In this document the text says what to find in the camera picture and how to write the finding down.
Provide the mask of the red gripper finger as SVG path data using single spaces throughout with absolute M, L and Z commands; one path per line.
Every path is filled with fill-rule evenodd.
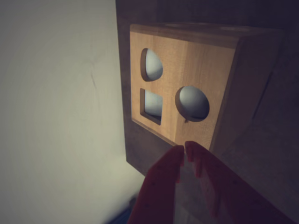
M 206 205 L 219 224 L 292 224 L 294 221 L 259 194 L 209 150 L 185 142 Z
M 129 224 L 172 224 L 175 210 L 175 189 L 185 150 L 172 147 L 147 172 Z

